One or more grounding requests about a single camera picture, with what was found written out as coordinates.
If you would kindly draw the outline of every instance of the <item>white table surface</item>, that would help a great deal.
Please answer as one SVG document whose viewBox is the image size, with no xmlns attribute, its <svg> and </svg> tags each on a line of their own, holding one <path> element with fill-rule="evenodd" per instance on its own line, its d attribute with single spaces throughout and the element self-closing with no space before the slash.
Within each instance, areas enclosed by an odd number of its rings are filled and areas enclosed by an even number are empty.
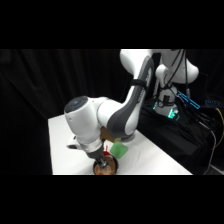
<svg viewBox="0 0 224 224">
<path fill-rule="evenodd" d="M 49 119 L 51 160 L 54 175 L 89 175 L 94 160 L 81 150 L 67 149 L 66 144 L 72 136 L 65 116 Z M 117 175 L 191 175 L 154 143 L 136 131 L 130 142 L 122 142 L 129 150 L 118 159 Z M 110 148 L 112 143 L 105 142 Z"/>
</svg>

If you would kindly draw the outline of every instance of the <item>wire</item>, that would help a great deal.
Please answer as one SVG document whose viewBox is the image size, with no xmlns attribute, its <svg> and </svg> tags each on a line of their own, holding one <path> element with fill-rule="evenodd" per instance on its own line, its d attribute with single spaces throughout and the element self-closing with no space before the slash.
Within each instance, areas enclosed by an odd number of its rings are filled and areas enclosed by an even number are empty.
<svg viewBox="0 0 224 224">
<path fill-rule="evenodd" d="M 184 112 L 183 112 L 183 110 L 182 110 L 180 104 L 179 104 L 179 108 L 180 108 L 180 110 L 181 110 L 181 113 L 184 115 L 184 118 L 185 118 L 185 120 L 186 120 L 186 122 L 187 122 L 187 124 L 188 124 L 188 126 L 189 126 L 189 129 L 191 130 L 191 133 L 193 134 L 193 136 L 194 136 L 194 138 L 195 138 L 195 140 L 196 140 L 196 142 L 197 142 L 197 145 L 198 145 L 198 147 L 199 147 L 199 149 L 200 149 L 201 146 L 200 146 L 200 144 L 199 144 L 199 142 L 198 142 L 198 139 L 197 139 L 196 135 L 194 134 L 194 132 L 192 131 L 191 126 L 190 126 L 190 124 L 189 124 L 189 122 L 188 122 L 188 120 L 187 120 L 187 118 L 186 118 L 186 116 L 185 116 L 185 114 L 184 114 Z"/>
<path fill-rule="evenodd" d="M 210 128 L 208 128 L 206 125 L 202 124 L 201 122 L 199 122 L 199 124 L 201 124 L 204 128 L 206 128 L 206 129 L 210 130 Z M 207 171 L 204 173 L 204 175 L 206 175 L 206 174 L 208 173 L 208 171 L 209 171 L 209 169 L 210 169 L 210 167 L 211 167 L 211 164 L 212 164 L 212 159 L 213 159 L 214 152 L 215 152 L 216 137 L 215 137 L 215 134 L 214 134 L 214 132 L 213 132 L 213 131 L 211 131 L 211 133 L 212 133 L 212 135 L 213 135 L 213 137 L 214 137 L 214 146 L 213 146 L 213 148 L 212 148 L 212 155 L 211 155 L 210 160 L 209 160 L 208 169 L 207 169 Z"/>
<path fill-rule="evenodd" d="M 122 96 L 121 96 L 119 102 L 122 102 L 122 99 L 123 99 L 123 97 L 124 97 L 124 94 L 125 94 L 125 92 L 126 92 L 126 88 L 127 88 L 127 84 L 128 84 L 129 73 L 128 73 L 128 72 L 126 72 L 126 73 L 127 73 L 126 83 L 125 83 L 125 87 L 124 87 L 124 90 L 123 90 L 123 93 L 122 93 Z"/>
<path fill-rule="evenodd" d="M 218 144 L 216 145 L 216 147 L 215 147 L 215 148 L 218 148 L 219 145 L 222 143 L 222 140 L 223 140 L 223 138 L 224 138 L 224 119 L 223 119 L 223 116 L 222 116 L 221 111 L 220 111 L 218 108 L 216 108 L 216 110 L 219 112 L 219 114 L 220 114 L 220 116 L 221 116 L 221 119 L 222 119 L 222 123 L 223 123 L 223 134 L 222 134 L 222 138 L 220 139 L 219 143 L 218 143 Z"/>
<path fill-rule="evenodd" d="M 186 73 L 186 95 L 190 99 L 190 89 L 188 88 L 188 71 L 187 71 L 187 50 L 185 49 L 185 73 Z"/>
<path fill-rule="evenodd" d="M 170 82 L 172 81 L 172 79 L 174 78 L 174 76 L 176 75 L 176 73 L 177 73 L 177 71 L 178 71 L 178 69 L 179 69 L 179 67 L 180 67 L 180 65 L 181 65 L 181 62 L 183 61 L 184 52 L 185 52 L 185 51 L 184 51 L 184 49 L 183 49 L 183 53 L 182 53 L 182 55 L 181 55 L 181 59 L 180 59 L 180 61 L 179 61 L 179 64 L 178 64 L 178 66 L 177 66 L 175 72 L 173 73 L 172 77 L 171 77 L 170 80 L 168 81 L 168 83 L 167 83 L 167 84 L 164 86 L 164 88 L 162 88 L 156 95 L 152 96 L 152 97 L 151 97 L 150 99 L 148 99 L 147 101 L 150 101 L 150 100 L 152 100 L 153 98 L 159 96 L 160 93 L 161 93 L 164 89 L 166 89 L 167 87 L 168 87 L 169 89 L 171 88 L 171 87 L 169 87 L 169 84 L 170 84 Z"/>
</svg>

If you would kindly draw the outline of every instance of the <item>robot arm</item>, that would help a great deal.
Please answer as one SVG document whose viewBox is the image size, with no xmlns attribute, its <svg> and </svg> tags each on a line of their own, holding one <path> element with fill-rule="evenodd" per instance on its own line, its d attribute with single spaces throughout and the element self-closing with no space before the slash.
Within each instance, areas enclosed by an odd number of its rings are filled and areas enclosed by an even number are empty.
<svg viewBox="0 0 224 224">
<path fill-rule="evenodd" d="M 156 74 L 163 88 L 172 76 L 173 70 L 177 68 L 178 60 L 175 60 L 177 50 L 179 49 L 122 49 L 120 53 L 122 65 L 134 76 L 126 101 L 121 104 L 105 97 L 92 99 L 85 96 L 70 101 L 65 107 L 65 117 L 75 136 L 67 147 L 82 149 L 88 157 L 104 164 L 102 161 L 104 148 L 100 138 L 101 127 L 105 127 L 114 138 L 127 138 L 134 133 L 154 72 L 152 55 L 162 53 L 164 65 L 159 67 Z M 197 71 L 193 67 L 191 70 L 194 71 L 189 80 L 194 81 Z M 183 67 L 180 67 L 178 72 L 179 75 L 175 76 L 174 81 L 183 83 L 185 81 Z M 172 96 L 170 90 L 168 92 L 164 90 L 160 94 L 160 99 L 161 101 L 164 98 L 166 101 L 173 101 Z M 158 104 L 156 112 L 165 116 L 169 114 L 170 108 L 165 107 L 165 109 L 164 112 L 164 107 Z"/>
</svg>

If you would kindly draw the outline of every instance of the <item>green light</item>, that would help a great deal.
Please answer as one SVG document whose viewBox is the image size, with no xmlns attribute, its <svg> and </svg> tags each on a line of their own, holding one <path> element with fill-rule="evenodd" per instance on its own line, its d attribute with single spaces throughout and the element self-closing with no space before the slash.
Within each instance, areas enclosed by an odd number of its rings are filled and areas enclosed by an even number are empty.
<svg viewBox="0 0 224 224">
<path fill-rule="evenodd" d="M 153 110 L 155 110 L 155 109 L 156 109 L 156 105 L 157 105 L 157 102 L 155 103 L 155 105 L 154 105 L 154 107 L 153 107 Z"/>
<path fill-rule="evenodd" d="M 168 118 L 173 119 L 175 117 L 175 113 L 173 112 L 173 109 L 170 110 L 170 113 L 168 115 Z"/>
</svg>

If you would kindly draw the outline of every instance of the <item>dark wall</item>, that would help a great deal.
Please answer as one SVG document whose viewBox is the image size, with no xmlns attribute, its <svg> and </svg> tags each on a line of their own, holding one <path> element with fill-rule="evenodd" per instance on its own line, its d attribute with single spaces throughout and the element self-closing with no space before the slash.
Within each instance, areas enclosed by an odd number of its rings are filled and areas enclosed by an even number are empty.
<svg viewBox="0 0 224 224">
<path fill-rule="evenodd" d="M 63 114 L 72 98 L 125 99 L 132 76 L 122 67 L 119 52 L 0 50 L 1 173 L 52 173 L 47 119 Z M 190 61 L 209 74 L 209 91 L 224 97 L 223 56 L 224 49 L 188 50 Z M 159 55 L 154 60 L 158 64 Z"/>
</svg>

